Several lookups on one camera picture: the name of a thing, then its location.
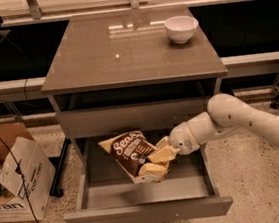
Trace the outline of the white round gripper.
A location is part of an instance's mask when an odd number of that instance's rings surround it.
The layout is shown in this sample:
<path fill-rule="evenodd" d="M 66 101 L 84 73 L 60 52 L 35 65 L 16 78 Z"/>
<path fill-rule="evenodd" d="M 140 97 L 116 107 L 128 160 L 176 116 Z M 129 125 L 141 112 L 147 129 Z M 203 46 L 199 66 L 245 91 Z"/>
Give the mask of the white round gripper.
<path fill-rule="evenodd" d="M 138 171 L 140 176 L 147 173 L 160 176 L 168 169 L 168 164 L 165 163 L 174 160 L 177 154 L 191 154 L 201 147 L 186 122 L 173 128 L 169 137 L 162 138 L 155 146 L 156 149 L 148 155 L 151 163 L 142 166 Z"/>

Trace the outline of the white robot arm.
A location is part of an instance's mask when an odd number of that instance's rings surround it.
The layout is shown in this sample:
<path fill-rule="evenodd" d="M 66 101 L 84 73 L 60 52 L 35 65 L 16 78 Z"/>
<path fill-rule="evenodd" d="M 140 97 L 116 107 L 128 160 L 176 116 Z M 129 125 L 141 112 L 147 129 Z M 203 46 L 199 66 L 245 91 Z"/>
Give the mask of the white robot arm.
<path fill-rule="evenodd" d="M 174 127 L 148 155 L 154 163 L 165 163 L 177 154 L 186 155 L 212 140 L 248 130 L 279 148 L 279 116 L 256 108 L 229 94 L 218 93 L 207 104 L 207 111 Z"/>

